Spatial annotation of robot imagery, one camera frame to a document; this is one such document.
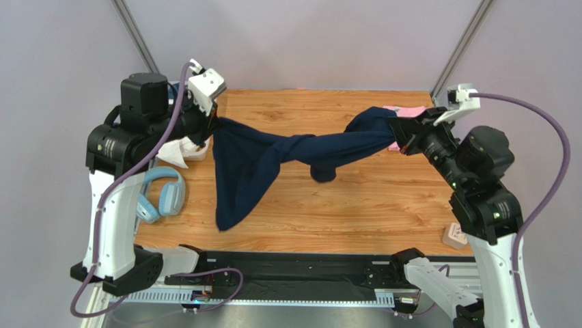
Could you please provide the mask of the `navy blue t shirt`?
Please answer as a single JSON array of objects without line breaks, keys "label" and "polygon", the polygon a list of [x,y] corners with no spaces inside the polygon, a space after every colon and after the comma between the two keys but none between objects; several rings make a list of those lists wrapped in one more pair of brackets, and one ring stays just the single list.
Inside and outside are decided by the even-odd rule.
[{"label": "navy blue t shirt", "polygon": [[278,177],[281,165],[298,161],[311,178],[331,182],[338,167],[372,156],[395,143],[388,121],[393,110],[370,107],[356,115],[343,133],[281,136],[228,118],[214,133],[217,190],[216,225],[226,231],[258,205]]}]

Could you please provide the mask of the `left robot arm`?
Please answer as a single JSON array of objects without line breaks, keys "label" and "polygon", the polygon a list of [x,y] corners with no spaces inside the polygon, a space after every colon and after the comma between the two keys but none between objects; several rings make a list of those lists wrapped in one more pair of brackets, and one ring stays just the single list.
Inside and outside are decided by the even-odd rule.
[{"label": "left robot arm", "polygon": [[201,251],[190,245],[152,249],[136,245],[137,205],[154,174],[150,161],[166,141],[205,141],[217,126],[217,97],[226,89],[215,70],[187,74],[179,90],[167,77],[137,73],[120,85],[121,103],[87,139],[92,228],[87,253],[70,270],[81,282],[102,284],[116,297],[153,286],[160,278],[192,273]]}]

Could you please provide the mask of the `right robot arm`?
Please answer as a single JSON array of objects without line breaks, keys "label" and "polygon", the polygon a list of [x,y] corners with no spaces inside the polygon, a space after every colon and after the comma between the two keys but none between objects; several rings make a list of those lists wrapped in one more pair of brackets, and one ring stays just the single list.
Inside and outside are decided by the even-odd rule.
[{"label": "right robot arm", "polygon": [[468,292],[433,269],[415,248],[394,254],[392,268],[402,281],[426,293],[455,327],[537,327],[527,284],[519,275],[521,205],[501,182],[514,162],[508,139],[489,126],[476,126],[463,140],[456,139],[446,114],[443,107],[429,108],[388,123],[401,153],[424,155],[452,188],[449,203],[471,246],[482,293]]}]

